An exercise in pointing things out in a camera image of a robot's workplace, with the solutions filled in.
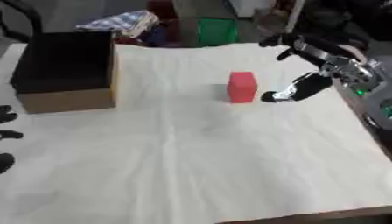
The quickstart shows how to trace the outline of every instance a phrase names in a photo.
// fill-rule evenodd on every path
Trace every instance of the green light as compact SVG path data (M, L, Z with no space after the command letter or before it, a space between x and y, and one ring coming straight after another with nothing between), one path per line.
M391 107L385 107L383 108L385 115L390 118L392 117L392 108Z
M364 95L365 92L363 92L363 91L361 91L361 90L357 90L357 94L358 94L358 95Z

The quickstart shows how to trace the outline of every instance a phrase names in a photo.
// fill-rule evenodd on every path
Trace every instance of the black box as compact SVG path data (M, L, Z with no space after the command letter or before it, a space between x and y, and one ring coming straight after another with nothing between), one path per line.
M28 113L116 105L116 61L110 32L44 33L31 39L11 85Z

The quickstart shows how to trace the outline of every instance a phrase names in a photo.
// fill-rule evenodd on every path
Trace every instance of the white paper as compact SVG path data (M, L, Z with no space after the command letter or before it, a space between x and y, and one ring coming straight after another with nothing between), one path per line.
M0 223L200 224L392 205L392 164L334 89L300 102L230 104L232 71L258 96L314 67L284 49L118 45L118 107L26 115L0 62L0 104L24 132L0 151Z

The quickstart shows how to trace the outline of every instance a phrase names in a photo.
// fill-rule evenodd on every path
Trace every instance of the red cube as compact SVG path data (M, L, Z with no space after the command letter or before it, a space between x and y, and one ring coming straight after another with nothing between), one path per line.
M231 73L227 93L233 103L252 102L257 91L257 81L253 73Z

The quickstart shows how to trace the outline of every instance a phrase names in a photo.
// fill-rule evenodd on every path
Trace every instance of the green container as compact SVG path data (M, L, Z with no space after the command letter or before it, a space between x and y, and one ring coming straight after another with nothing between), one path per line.
M201 46L224 46L235 42L238 42L235 20L207 17L199 20L199 44Z

